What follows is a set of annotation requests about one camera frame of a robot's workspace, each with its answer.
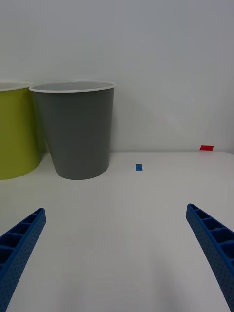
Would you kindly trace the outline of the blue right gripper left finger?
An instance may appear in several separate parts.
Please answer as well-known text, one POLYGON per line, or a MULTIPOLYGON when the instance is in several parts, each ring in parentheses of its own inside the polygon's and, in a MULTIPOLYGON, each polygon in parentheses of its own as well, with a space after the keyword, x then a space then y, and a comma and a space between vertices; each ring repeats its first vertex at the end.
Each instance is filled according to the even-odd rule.
POLYGON ((7 310, 45 224, 45 210, 39 208, 0 237, 0 311, 7 310))

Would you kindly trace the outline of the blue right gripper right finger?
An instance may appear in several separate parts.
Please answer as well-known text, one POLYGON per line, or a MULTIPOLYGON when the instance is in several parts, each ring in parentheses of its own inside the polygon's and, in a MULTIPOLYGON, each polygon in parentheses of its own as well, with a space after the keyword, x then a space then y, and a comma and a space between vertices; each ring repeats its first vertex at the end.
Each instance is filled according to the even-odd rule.
POLYGON ((233 231, 194 204, 188 204, 186 219, 210 264, 230 311, 234 311, 233 231))

